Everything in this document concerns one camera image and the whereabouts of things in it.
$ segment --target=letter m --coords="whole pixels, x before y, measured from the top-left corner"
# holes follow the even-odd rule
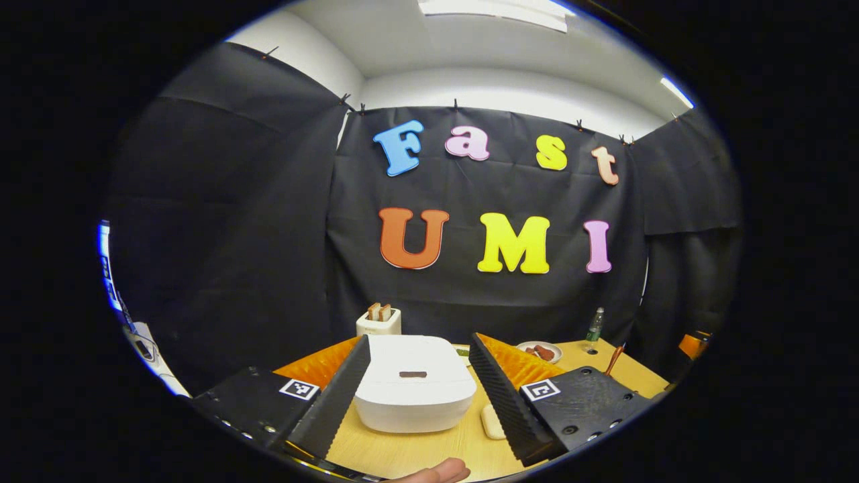
[[[545,261],[545,232],[549,220],[543,217],[530,217],[525,221],[519,235],[513,231],[510,221],[501,213],[484,213],[480,222],[486,226],[486,249],[484,258],[478,263],[481,272],[500,272],[501,261],[498,252],[504,257],[509,271],[514,271],[522,255],[525,261],[520,269],[524,273],[547,273],[549,264]]]

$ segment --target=hand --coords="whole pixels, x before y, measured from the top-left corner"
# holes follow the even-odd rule
[[[466,468],[459,458],[448,458],[432,468],[424,468],[416,473],[388,480],[390,483],[456,483],[468,478],[472,470]]]

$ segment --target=plastic bottle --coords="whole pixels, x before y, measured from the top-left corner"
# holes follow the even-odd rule
[[[585,350],[588,352],[596,353],[596,341],[600,338],[600,333],[602,332],[602,315],[605,310],[602,307],[596,309],[596,315],[594,315],[594,319],[591,321],[591,326],[588,328],[588,336],[585,337],[587,344],[585,346]]]

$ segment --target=black fabric curtain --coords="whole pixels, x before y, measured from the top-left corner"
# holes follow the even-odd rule
[[[419,165],[389,176],[388,160],[373,137],[416,119]],[[445,149],[455,126],[480,128],[490,155],[483,161]],[[541,135],[564,142],[567,165],[540,167]],[[606,184],[591,151],[615,156],[617,185]],[[373,302],[403,311],[403,333],[435,335],[466,343],[472,332],[511,344],[525,340],[584,339],[598,307],[606,308],[603,338],[625,340],[643,287],[646,248],[643,214],[635,191],[636,172],[622,143],[572,125],[524,114],[452,107],[398,107],[350,113],[338,148],[328,213],[328,288],[333,330],[355,333],[355,320]],[[406,250],[423,250],[424,210],[443,210],[437,262],[422,270],[398,268],[380,255],[379,211],[406,208]],[[545,217],[545,274],[481,272],[487,228],[481,215],[504,214],[519,233],[529,217]],[[583,224],[603,220],[612,270],[589,273],[588,232]]]
[[[192,395],[336,341],[322,266],[347,106],[262,56],[221,44],[167,86],[104,210],[117,288]]]
[[[638,172],[649,267],[627,353],[669,381],[690,359],[685,334],[718,333],[733,300],[741,249],[740,181],[706,113],[692,109],[629,152]]]
[[[509,343],[583,339],[605,307],[603,338],[628,341],[665,377],[684,333],[721,330],[737,277],[739,190],[699,110],[625,145],[517,113],[377,109],[351,113],[337,147],[347,106],[262,57],[225,43],[177,77],[129,131],[104,210],[116,287],[190,393],[353,337],[373,302],[402,309],[404,333],[452,342],[475,331]],[[423,125],[419,165],[388,175],[373,137],[413,119]],[[488,158],[445,150],[461,125],[487,133]],[[538,165],[541,135],[563,140],[564,168]],[[616,185],[600,176],[600,146],[615,158]],[[434,264],[384,260],[388,207],[412,211],[412,253],[424,245],[421,213],[449,214]],[[488,212],[515,233],[547,218],[549,272],[481,272]],[[586,271],[588,220],[610,225],[610,272]]]

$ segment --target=wooden table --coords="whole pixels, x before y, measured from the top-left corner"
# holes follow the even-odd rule
[[[597,341],[597,354],[587,354],[584,341],[556,344],[564,352],[557,366],[565,370],[590,365],[605,371],[614,353],[614,346],[604,340]],[[460,458],[472,470],[464,481],[500,478],[519,473],[526,467],[513,456],[506,439],[486,437],[480,421],[480,411],[489,404],[489,398],[474,374],[478,384],[472,405],[455,427],[435,433],[388,434],[370,430],[361,423],[353,402],[334,438],[327,460],[366,474],[384,478],[399,478],[422,468],[430,468],[448,457]],[[650,398],[660,393],[668,381],[639,364],[626,354],[612,369],[612,376],[626,387]]]

